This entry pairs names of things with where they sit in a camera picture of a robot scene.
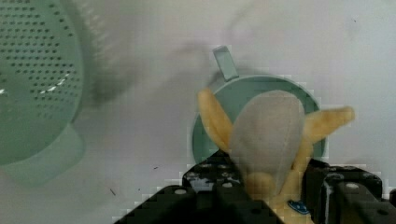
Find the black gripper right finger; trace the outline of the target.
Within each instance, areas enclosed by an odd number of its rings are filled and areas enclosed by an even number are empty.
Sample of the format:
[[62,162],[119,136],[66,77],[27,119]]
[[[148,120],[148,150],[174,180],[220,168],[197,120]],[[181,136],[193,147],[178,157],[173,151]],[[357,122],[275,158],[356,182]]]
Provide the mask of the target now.
[[302,201],[315,224],[396,224],[395,201],[383,198],[382,180],[355,166],[311,160]]

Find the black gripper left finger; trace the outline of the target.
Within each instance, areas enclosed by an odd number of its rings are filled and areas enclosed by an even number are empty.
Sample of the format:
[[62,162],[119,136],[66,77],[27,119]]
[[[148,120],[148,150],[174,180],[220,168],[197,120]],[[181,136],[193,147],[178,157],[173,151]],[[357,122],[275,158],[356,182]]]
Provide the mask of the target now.
[[228,154],[219,150],[195,164],[181,185],[160,189],[114,224],[284,224],[245,191]]

